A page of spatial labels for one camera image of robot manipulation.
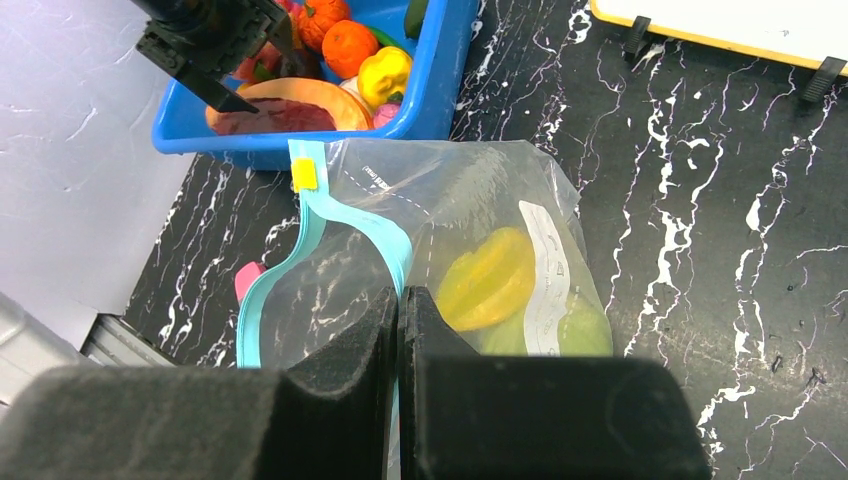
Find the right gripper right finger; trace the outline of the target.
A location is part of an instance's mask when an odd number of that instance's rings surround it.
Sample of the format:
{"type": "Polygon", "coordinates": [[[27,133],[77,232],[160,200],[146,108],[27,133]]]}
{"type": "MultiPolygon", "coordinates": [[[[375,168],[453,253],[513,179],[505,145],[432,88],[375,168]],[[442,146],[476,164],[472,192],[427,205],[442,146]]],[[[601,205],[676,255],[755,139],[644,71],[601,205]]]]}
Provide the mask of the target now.
{"type": "Polygon", "coordinates": [[[486,356],[429,291],[399,301],[404,479],[707,479],[687,401],[657,362],[486,356]]]}

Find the clear zip top bag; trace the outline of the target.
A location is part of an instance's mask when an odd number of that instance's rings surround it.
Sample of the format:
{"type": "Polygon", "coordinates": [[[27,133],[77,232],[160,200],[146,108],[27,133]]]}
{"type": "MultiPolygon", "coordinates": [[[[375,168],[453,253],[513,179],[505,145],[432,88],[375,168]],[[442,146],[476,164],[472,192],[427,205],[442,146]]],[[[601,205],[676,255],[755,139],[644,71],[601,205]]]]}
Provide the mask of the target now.
{"type": "Polygon", "coordinates": [[[296,364],[384,289],[420,286],[436,303],[451,264],[503,227],[527,233],[535,252],[535,287],[520,309],[528,350],[556,356],[570,292],[604,313],[584,258],[579,193],[534,145],[360,137],[293,140],[289,154],[300,229],[290,255],[241,303],[239,367],[296,364]]]}

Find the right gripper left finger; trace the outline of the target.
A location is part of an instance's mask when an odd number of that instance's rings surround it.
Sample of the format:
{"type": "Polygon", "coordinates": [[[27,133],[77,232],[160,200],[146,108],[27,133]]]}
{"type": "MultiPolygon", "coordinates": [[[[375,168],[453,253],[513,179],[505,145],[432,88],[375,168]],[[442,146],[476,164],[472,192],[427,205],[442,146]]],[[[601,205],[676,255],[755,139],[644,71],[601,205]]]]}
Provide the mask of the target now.
{"type": "Polygon", "coordinates": [[[1,424],[5,479],[383,479],[397,298],[287,369],[63,367],[1,424]]]}

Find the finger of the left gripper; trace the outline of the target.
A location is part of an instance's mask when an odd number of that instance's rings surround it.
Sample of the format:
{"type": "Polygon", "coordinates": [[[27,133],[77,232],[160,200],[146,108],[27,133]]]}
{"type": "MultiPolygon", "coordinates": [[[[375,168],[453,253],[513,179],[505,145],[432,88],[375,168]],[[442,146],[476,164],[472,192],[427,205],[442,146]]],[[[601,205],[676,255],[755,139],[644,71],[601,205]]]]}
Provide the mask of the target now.
{"type": "Polygon", "coordinates": [[[173,78],[219,113],[259,112],[256,106],[193,64],[181,66],[173,78]]]}

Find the hot dog bun toy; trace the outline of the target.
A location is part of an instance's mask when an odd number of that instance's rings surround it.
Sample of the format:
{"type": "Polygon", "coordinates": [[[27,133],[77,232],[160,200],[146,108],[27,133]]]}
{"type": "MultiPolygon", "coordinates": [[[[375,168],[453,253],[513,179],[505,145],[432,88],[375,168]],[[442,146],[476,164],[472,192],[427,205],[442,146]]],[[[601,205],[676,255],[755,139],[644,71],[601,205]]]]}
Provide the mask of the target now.
{"type": "Polygon", "coordinates": [[[374,128],[367,107],[349,91],[327,81],[287,77],[237,90],[256,113],[205,110],[218,135],[364,131],[374,128]]]}

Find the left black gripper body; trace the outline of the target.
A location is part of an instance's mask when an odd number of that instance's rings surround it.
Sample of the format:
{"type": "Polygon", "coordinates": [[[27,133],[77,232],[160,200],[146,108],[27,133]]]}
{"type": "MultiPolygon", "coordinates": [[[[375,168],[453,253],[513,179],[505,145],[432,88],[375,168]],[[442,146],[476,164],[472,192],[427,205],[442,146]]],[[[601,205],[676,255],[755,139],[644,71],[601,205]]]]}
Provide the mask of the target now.
{"type": "Polygon", "coordinates": [[[274,1],[132,2],[149,16],[136,49],[167,73],[230,73],[266,45],[292,50],[292,21],[274,1]]]}

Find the yellow bell pepper toy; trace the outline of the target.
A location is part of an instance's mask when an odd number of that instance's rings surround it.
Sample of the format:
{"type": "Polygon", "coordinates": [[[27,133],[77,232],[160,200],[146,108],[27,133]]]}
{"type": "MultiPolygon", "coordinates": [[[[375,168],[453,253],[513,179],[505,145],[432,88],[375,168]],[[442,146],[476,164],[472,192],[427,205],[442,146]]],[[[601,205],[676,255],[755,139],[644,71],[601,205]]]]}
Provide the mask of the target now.
{"type": "Polygon", "coordinates": [[[451,264],[437,289],[436,305],[454,330],[479,330],[525,307],[534,287],[535,252],[529,235],[503,227],[451,264]]]}

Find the green round melon toy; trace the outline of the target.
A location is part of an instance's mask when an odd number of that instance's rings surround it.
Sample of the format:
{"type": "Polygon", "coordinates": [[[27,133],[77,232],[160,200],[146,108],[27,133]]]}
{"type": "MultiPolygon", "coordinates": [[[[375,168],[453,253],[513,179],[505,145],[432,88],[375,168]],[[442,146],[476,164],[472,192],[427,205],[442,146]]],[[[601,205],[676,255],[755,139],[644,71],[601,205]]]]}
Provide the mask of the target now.
{"type": "MultiPolygon", "coordinates": [[[[583,294],[570,292],[567,314],[559,321],[556,356],[603,356],[614,354],[609,321],[583,294]]],[[[507,320],[486,328],[480,334],[480,352],[488,355],[539,356],[549,351],[528,350],[524,337],[524,310],[507,320]]]]}

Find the orange pumpkin toy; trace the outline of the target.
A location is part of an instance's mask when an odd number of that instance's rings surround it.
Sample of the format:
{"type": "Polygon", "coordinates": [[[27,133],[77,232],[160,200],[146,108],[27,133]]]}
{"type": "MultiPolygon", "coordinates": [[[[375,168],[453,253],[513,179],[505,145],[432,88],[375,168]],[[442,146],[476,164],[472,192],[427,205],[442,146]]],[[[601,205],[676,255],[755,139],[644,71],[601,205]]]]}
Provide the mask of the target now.
{"type": "Polygon", "coordinates": [[[325,35],[342,20],[351,19],[351,8],[345,0],[307,0],[302,2],[296,26],[301,41],[320,53],[325,35]]]}

